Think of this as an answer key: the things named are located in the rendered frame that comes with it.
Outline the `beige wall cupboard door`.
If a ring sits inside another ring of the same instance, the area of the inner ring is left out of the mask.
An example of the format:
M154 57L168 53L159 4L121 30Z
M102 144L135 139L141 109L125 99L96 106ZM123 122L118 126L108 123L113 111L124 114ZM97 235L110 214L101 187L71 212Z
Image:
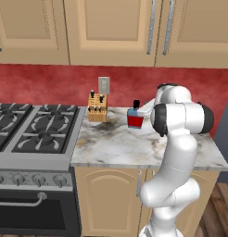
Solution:
M164 56L169 11L170 0L162 0L157 67L228 69L228 0L175 0Z
M68 65L64 0L0 0L0 64Z
M151 54L146 54L151 0L64 0L70 63L152 67L161 0L156 0Z

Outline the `grey wall outlet plate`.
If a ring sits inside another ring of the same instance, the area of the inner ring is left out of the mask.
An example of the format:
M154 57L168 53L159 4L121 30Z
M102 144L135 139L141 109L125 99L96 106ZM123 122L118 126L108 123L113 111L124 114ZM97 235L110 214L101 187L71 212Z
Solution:
M98 91L100 94L110 93L110 77L99 77L98 78Z

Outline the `beige base cabinet door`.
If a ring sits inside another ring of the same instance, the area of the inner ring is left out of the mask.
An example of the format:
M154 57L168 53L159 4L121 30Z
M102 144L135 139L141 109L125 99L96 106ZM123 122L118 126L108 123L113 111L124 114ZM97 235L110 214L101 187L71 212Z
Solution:
M75 168L83 237L137 237L136 168Z
M146 180L152 178L152 173L158 172L158 169L147 169ZM177 217L176 227L184 237L194 237L197 226L204 213L206 205L209 201L212 190L220 172L217 170L193 170L191 178L194 178L200 186L200 197L191 205L187 206ZM140 218L138 224L137 237L140 231L147 224L151 217L151 208L147 208L141 203Z

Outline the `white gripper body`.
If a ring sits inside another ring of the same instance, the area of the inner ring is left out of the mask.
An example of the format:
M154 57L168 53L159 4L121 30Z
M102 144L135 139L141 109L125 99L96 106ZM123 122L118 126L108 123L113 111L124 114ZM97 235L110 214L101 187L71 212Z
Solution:
M155 100L152 99L151 101L147 102L146 104L144 104L142 107L140 107L137 110L137 115L141 117L145 117L145 118L155 117L154 105L155 105Z

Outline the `black oven door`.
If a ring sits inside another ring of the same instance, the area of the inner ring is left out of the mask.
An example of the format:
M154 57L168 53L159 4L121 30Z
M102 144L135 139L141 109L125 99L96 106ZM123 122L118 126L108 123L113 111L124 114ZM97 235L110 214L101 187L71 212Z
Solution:
M34 203L41 191L0 190L0 202ZM79 206L74 192L44 191L37 207L0 206L0 234L81 236Z

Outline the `wooden knife block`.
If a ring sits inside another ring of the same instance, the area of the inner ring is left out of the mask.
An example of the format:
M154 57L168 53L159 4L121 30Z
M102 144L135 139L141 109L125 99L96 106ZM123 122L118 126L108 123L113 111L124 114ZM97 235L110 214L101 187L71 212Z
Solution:
M101 94L94 95L94 98L89 94L88 98L88 119L90 122L106 122L108 112L108 98L105 94L103 103L99 102L99 96Z

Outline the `red blue container black top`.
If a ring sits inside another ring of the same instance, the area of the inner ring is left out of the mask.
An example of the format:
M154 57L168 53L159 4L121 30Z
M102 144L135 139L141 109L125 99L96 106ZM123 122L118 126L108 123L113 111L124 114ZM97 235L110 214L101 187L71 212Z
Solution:
M143 124L143 114L139 111L140 101L134 100L133 107L127 110L127 123L129 128L141 129Z

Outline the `black gas hob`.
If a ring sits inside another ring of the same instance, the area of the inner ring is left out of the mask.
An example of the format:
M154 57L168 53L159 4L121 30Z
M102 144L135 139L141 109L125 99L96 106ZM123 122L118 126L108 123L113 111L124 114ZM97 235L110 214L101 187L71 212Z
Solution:
M0 103L0 169L67 170L83 107Z

